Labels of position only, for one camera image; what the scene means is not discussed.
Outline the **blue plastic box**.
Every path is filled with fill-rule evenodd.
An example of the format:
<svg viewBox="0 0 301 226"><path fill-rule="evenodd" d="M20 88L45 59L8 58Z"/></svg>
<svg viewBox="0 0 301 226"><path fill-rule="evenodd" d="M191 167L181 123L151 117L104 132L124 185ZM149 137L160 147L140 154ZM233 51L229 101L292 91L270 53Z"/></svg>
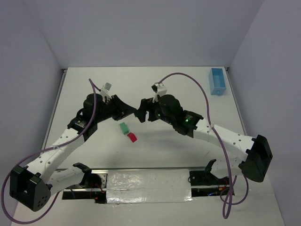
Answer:
<svg viewBox="0 0 301 226"><path fill-rule="evenodd" d="M221 68L211 68L208 78L211 95L222 96L226 90L223 70Z"/></svg>

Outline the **light green long block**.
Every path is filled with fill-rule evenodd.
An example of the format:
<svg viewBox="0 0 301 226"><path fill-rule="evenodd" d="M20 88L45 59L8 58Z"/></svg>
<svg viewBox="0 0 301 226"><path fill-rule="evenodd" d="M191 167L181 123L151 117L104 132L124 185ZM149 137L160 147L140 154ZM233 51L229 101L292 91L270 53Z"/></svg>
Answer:
<svg viewBox="0 0 301 226"><path fill-rule="evenodd" d="M120 123L119 126L124 135L127 135L129 133L128 126L124 122Z"/></svg>

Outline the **red wood block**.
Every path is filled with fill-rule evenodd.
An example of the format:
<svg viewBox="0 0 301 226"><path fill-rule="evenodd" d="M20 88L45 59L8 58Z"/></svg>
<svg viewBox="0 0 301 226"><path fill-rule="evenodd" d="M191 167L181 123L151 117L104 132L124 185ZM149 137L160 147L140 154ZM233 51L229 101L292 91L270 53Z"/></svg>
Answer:
<svg viewBox="0 0 301 226"><path fill-rule="evenodd" d="M130 133L127 134L127 136L129 137L129 139L131 140L132 143L137 141L137 137L135 136L134 133L130 132Z"/></svg>

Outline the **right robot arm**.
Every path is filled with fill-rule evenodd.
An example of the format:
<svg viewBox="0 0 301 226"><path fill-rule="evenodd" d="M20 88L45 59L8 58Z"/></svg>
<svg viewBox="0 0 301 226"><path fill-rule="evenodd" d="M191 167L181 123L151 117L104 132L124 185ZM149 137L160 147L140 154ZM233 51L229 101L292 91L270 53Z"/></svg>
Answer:
<svg viewBox="0 0 301 226"><path fill-rule="evenodd" d="M142 99L135 116L140 122L162 120L181 135L225 147L234 156L226 161L226 167L217 160L211 160L206 166L217 178L227 176L231 170L232 175L243 175L254 182L261 183L265 179L273 155L267 138L262 135L250 137L210 125L203 116L184 110L172 95L164 95L158 101Z"/></svg>

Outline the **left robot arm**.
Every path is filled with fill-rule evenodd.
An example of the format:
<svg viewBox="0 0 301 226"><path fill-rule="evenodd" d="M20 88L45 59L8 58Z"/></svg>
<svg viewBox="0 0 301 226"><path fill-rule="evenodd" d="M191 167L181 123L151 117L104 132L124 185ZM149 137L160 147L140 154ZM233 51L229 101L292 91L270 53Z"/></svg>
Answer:
<svg viewBox="0 0 301 226"><path fill-rule="evenodd" d="M56 169L97 131L98 123L110 118L119 121L135 111L135 108L124 103L117 95L88 95L83 108L50 148L24 167L17 164L11 170L10 196L37 212L57 192L72 185L84 184L92 173L88 166L75 163L61 172Z"/></svg>

